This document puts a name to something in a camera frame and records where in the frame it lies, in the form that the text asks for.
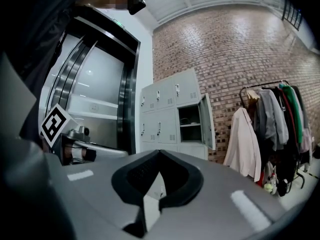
clothing rack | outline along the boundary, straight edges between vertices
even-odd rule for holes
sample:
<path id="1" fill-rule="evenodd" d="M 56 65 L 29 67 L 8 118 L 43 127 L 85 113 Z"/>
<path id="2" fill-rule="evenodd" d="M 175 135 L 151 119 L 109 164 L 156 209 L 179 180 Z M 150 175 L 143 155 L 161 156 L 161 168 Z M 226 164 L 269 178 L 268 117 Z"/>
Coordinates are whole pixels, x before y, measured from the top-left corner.
<path id="1" fill-rule="evenodd" d="M 242 106 L 244 108 L 246 108 L 246 105 L 245 105 L 245 102 L 244 102 L 244 99 L 242 98 L 242 95 L 241 95 L 241 92 L 244 90 L 244 89 L 248 89 L 248 88 L 252 88 L 252 87 L 258 87 L 258 86 L 267 86 L 267 85 L 272 85 L 272 84 L 276 84 L 276 83 L 287 83 L 288 85 L 289 82 L 287 80 L 278 80 L 278 81 L 272 81 L 272 82 L 266 82 L 266 83 L 258 83 L 258 84 L 252 84 L 252 85 L 247 85 L 245 87 L 243 87 L 240 92 L 239 92 L 239 96 L 240 96 L 240 99 L 241 99 L 241 103 L 242 103 Z"/>
<path id="2" fill-rule="evenodd" d="M 246 85 L 245 87 L 243 87 L 239 92 L 239 96 L 240 96 L 240 99 L 241 99 L 242 106 L 246 109 L 246 105 L 245 105 L 244 99 L 242 98 L 242 94 L 241 94 L 244 89 L 248 89 L 248 88 L 252 88 L 252 87 L 258 87 L 258 86 L 267 86 L 267 85 L 272 85 L 272 84 L 276 84 L 276 83 L 286 83 L 286 84 L 290 85 L 287 80 L 277 80 L 277 81 L 266 82 L 266 83 L 258 83 L 258 84 Z M 304 185 L 305 185 L 305 177 L 301 173 L 298 172 L 299 167 L 300 167 L 300 160 L 298 161 L 298 165 L 296 167 L 295 173 L 296 173 L 296 175 L 298 177 L 302 178 L 302 186 L 301 186 L 301 189 L 302 189 L 304 187 Z M 290 183 L 289 191 L 287 193 L 290 192 L 291 186 L 292 186 L 292 181 Z"/>

metal cabinet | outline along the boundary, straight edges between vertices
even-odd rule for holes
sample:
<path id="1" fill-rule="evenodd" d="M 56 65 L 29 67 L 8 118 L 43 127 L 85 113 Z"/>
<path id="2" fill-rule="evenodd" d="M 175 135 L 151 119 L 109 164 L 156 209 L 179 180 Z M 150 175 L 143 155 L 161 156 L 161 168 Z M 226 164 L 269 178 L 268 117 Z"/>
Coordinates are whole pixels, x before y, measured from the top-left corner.
<path id="1" fill-rule="evenodd" d="M 166 109 L 156 112 L 157 118 L 157 142 L 158 143 L 177 143 L 177 128 L 175 110 Z"/>
<path id="2" fill-rule="evenodd" d="M 149 85 L 142 89 L 140 95 L 141 112 L 155 110 L 157 101 L 157 93 L 154 91 L 154 86 Z"/>
<path id="3" fill-rule="evenodd" d="M 157 109 L 164 109 L 175 105 L 172 78 L 156 82 L 153 84 L 152 91 L 156 93 Z"/>
<path id="4" fill-rule="evenodd" d="M 212 109 L 209 95 L 201 97 L 193 69 L 147 86 L 142 97 L 142 151 L 163 149 L 208 159 L 208 148 L 216 149 Z"/>
<path id="5" fill-rule="evenodd" d="M 143 142 L 156 142 L 157 136 L 157 113 L 144 113 L 141 117 L 140 137 Z"/>
<path id="6" fill-rule="evenodd" d="M 169 150 L 178 152 L 178 147 L 174 144 L 142 142 L 141 151 L 143 152 L 149 150 Z"/>
<path id="7" fill-rule="evenodd" d="M 208 159 L 204 146 L 179 145 L 178 152 L 204 160 Z"/>
<path id="8" fill-rule="evenodd" d="M 186 70 L 173 76 L 174 97 L 177 105 L 199 100 L 199 85 L 194 70 Z"/>
<path id="9" fill-rule="evenodd" d="M 181 143 L 202 143 L 210 149 L 216 148 L 214 120 L 207 93 L 199 103 L 178 107 L 178 116 Z"/>

gray hoodie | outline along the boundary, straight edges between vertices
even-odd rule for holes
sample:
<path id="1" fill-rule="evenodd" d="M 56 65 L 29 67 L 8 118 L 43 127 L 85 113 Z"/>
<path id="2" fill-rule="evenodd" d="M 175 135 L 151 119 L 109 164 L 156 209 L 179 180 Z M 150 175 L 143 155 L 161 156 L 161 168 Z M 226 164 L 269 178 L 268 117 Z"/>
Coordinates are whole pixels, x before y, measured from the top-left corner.
<path id="1" fill-rule="evenodd" d="M 255 124 L 255 126 L 258 126 L 255 130 L 259 131 L 261 137 L 264 137 L 265 140 L 270 139 L 272 141 L 274 151 L 282 150 L 289 139 L 284 113 L 271 90 L 260 90 L 259 96 L 256 115 L 259 115 L 260 118 L 258 125 Z"/>

green jacket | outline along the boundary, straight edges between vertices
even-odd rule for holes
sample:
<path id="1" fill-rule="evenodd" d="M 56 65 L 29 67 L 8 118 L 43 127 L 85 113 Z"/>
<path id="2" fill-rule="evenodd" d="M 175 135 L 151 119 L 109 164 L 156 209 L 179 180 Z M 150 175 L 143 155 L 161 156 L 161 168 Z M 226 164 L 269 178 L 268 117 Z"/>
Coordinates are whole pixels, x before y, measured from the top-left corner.
<path id="1" fill-rule="evenodd" d="M 294 95 L 294 91 L 291 88 L 291 86 L 289 85 L 283 85 L 280 84 L 279 85 L 280 88 L 282 88 L 285 96 L 287 97 L 290 106 L 293 108 L 292 114 L 293 114 L 293 121 L 294 121 L 294 129 L 295 129 L 295 134 L 296 134 L 296 139 L 298 141 L 298 143 L 302 143 L 302 124 L 301 124 L 301 120 L 303 120 L 303 118 L 300 118 L 299 116 L 299 107 L 298 107 L 298 103 L 299 101 L 296 100 L 296 97 Z"/>

hanging clothes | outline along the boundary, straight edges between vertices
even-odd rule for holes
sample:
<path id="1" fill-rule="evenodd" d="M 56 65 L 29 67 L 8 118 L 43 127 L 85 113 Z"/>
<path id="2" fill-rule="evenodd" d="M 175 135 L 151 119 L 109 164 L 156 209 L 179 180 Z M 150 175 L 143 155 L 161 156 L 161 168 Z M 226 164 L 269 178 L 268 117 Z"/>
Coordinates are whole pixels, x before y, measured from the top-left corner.
<path id="1" fill-rule="evenodd" d="M 267 116 L 265 113 L 265 105 L 262 99 L 258 99 L 256 103 L 256 110 L 254 113 L 254 122 L 253 122 L 253 129 L 257 133 L 262 140 L 265 139 L 266 136 L 266 122 Z"/>
<path id="2" fill-rule="evenodd" d="M 259 181 L 261 157 L 257 136 L 245 108 L 239 108 L 232 117 L 231 134 L 223 164 L 243 176 Z"/>
<path id="3" fill-rule="evenodd" d="M 247 89 L 246 95 L 248 96 L 247 112 L 248 112 L 250 118 L 253 118 L 255 116 L 256 103 L 260 99 L 260 96 L 252 89 Z"/>
<path id="4" fill-rule="evenodd" d="M 295 92 L 295 95 L 298 99 L 298 102 L 300 104 L 301 110 L 302 110 L 302 116 L 303 116 L 303 127 L 302 127 L 302 142 L 300 146 L 300 152 L 305 153 L 310 150 L 311 147 L 311 142 L 312 142 L 312 137 L 311 137 L 311 131 L 309 128 L 309 123 L 308 123 L 308 116 L 307 116 L 307 111 L 305 108 L 305 105 L 302 101 L 300 91 L 297 86 L 291 86 Z"/>
<path id="5" fill-rule="evenodd" d="M 265 133 L 260 132 L 259 134 L 262 137 L 264 136 L 266 140 L 270 139 L 272 141 L 272 149 L 274 151 L 282 150 L 289 139 L 284 113 L 280 108 L 274 93 L 270 89 L 260 90 L 259 95 L 263 102 L 263 106 L 261 106 L 260 102 L 257 108 L 257 110 L 259 110 L 258 114 L 262 117 L 259 120 L 259 128 L 260 130 L 265 128 Z"/>
<path id="6" fill-rule="evenodd" d="M 277 155 L 280 157 L 280 163 L 277 165 L 277 177 L 281 182 L 286 180 L 288 183 L 294 180 L 297 169 L 297 160 L 299 158 L 298 140 L 296 135 L 294 116 L 290 103 L 280 88 L 276 88 L 283 104 L 283 113 L 286 118 L 286 123 L 289 131 L 289 140 L 284 146 L 284 150 L 278 151 Z"/>
<path id="7" fill-rule="evenodd" d="M 296 99 L 294 90 L 289 85 L 280 84 L 279 87 L 283 90 L 285 96 L 287 97 L 291 111 L 293 114 L 293 120 L 294 120 L 294 127 L 295 127 L 295 134 L 297 138 L 297 142 L 300 144 L 302 142 L 303 138 L 303 131 L 302 131 L 302 121 L 300 119 L 299 114 L 299 101 Z"/>

